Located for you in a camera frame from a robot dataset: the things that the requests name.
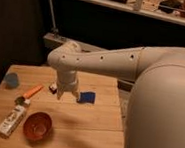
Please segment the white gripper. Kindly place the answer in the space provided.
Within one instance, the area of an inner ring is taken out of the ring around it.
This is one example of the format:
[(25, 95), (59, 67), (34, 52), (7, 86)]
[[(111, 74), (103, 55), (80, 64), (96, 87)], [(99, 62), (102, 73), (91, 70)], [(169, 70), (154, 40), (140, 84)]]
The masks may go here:
[(57, 100), (61, 99), (64, 92), (72, 92), (76, 100), (79, 100), (80, 92), (78, 92), (79, 82), (78, 75), (75, 70), (58, 71), (57, 72)]

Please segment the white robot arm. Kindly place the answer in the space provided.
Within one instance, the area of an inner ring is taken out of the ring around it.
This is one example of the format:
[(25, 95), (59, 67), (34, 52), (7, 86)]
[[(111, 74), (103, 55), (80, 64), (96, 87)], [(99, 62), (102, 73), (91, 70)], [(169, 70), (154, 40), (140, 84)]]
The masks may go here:
[(78, 93), (79, 71), (134, 83), (124, 124), (124, 148), (185, 148), (185, 48), (134, 47), (83, 52), (75, 41), (47, 58), (57, 92)]

